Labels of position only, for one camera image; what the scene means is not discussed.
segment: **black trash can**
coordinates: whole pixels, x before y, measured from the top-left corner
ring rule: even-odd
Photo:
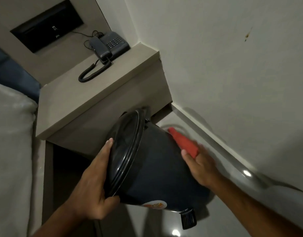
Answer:
[[[209,198],[209,189],[191,175],[173,137],[150,122],[148,109],[123,114],[108,133],[114,138],[105,181],[106,197],[181,214],[183,229],[197,224],[193,209]]]

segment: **wall stain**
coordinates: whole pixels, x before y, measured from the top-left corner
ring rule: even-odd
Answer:
[[[249,34],[250,34],[251,31],[252,31],[252,28],[251,28],[251,30],[247,33],[247,35],[245,36],[245,41],[247,41],[247,38],[249,37]]]

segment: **sticker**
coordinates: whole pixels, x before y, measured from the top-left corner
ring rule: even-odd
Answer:
[[[143,204],[142,206],[156,210],[162,210],[167,207],[167,203],[163,200],[153,200]]]

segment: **telephone handset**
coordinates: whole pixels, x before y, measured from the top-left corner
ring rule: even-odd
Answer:
[[[108,32],[100,39],[98,37],[92,37],[89,40],[89,44],[99,59],[95,64],[92,64],[88,69],[81,73],[78,78],[80,82],[87,82],[95,78],[112,65],[111,61],[130,49],[129,44],[114,31]],[[95,68],[98,61],[104,66],[90,76],[85,77],[87,73]]]

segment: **hand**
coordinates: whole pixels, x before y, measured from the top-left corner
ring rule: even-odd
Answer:
[[[103,185],[112,144],[111,138],[83,172],[79,183],[64,203],[80,219],[103,219],[120,202],[118,196],[104,197]]]
[[[189,166],[191,174],[197,182],[205,187],[211,188],[215,177],[220,175],[220,173],[217,170],[215,160],[209,155],[205,147],[203,145],[198,145],[196,142],[194,143],[199,148],[199,155],[193,159],[186,150],[182,150],[182,158]]]

